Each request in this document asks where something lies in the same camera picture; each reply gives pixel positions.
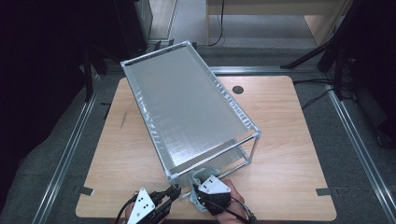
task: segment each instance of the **round hole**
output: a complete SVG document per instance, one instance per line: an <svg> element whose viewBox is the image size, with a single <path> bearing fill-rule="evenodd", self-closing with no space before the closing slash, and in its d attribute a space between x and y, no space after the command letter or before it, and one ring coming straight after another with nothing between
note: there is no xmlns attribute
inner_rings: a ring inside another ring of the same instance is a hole
<svg viewBox="0 0 396 224"><path fill-rule="evenodd" d="M242 94L242 92L244 92L244 88L242 88L241 86L234 86L233 87L233 93Z"/></svg>

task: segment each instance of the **robotic arm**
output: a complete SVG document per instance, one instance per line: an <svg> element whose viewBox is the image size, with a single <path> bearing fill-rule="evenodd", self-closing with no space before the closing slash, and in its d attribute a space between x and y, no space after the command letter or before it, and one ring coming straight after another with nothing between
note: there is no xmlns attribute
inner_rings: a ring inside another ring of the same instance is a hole
<svg viewBox="0 0 396 224"><path fill-rule="evenodd" d="M139 193L121 208L115 223L119 223L123 210L130 203L134 203L134 209L132 210L128 224L157 224L169 214L172 202L178 198L180 193L181 189L178 186L171 186L162 192L154 191L150 195L148 195L145 189L140 189ZM156 208L165 196L169 197L169 199Z"/></svg>
<svg viewBox="0 0 396 224"><path fill-rule="evenodd" d="M246 211L247 219L227 209L231 204L231 190L213 175L203 184L196 186L196 188L192 190L197 192L198 202L203 205L212 216L227 212L246 224L255 223L257 220L248 207L241 202L237 201ZM166 191L154 191L150 195L145 189L140 189L139 193L121 208L116 219L116 224L119 223L122 212L130 203L134 203L134 209L128 220L128 224L158 224L169 214L172 202L180 196L180 193L181 189L178 185L176 185L176 187L171 186ZM169 199L156 208L165 196L169 197Z"/></svg>

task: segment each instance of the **wooden table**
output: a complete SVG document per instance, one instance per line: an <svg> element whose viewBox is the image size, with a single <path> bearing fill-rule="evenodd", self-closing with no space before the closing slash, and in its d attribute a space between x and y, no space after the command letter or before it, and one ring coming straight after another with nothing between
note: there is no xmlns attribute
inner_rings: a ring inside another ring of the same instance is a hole
<svg viewBox="0 0 396 224"><path fill-rule="evenodd" d="M222 0L206 0L206 44L209 44L209 16L221 14ZM338 19L352 0L226 0L224 15L304 15L317 45L332 34Z"/></svg>
<svg viewBox="0 0 396 224"><path fill-rule="evenodd" d="M334 220L336 212L326 189L318 156L295 89L289 77L220 77L250 118L262 138L253 162L230 178L258 220ZM148 131L124 78L114 97L85 187L79 217L115 217L136 189L148 192L169 187ZM175 201L170 219L213 219L199 213L188 199Z"/></svg>

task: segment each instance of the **black tape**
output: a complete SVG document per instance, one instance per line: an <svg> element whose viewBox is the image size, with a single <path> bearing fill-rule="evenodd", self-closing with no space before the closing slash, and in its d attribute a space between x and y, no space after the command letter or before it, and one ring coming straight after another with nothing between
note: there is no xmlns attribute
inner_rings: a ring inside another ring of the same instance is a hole
<svg viewBox="0 0 396 224"><path fill-rule="evenodd" d="M318 196L332 195L332 191L330 189L317 189Z"/></svg>
<svg viewBox="0 0 396 224"><path fill-rule="evenodd" d="M84 194L84 195L88 195L88 196L93 195L93 189L82 187L82 186L76 186L74 192L77 194Z"/></svg>

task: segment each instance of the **wooden board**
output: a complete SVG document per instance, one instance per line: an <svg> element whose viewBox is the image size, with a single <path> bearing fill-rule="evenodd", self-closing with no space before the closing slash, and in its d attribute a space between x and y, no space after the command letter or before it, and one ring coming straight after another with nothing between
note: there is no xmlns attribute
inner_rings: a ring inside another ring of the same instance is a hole
<svg viewBox="0 0 396 224"><path fill-rule="evenodd" d="M334 220L331 196L289 77L220 77L224 86L242 86L233 94L261 128L253 163L230 178L258 220ZM120 81L85 187L79 217L115 217L136 189L169 187L126 79ZM170 219L213 219L189 200L175 201Z"/></svg>

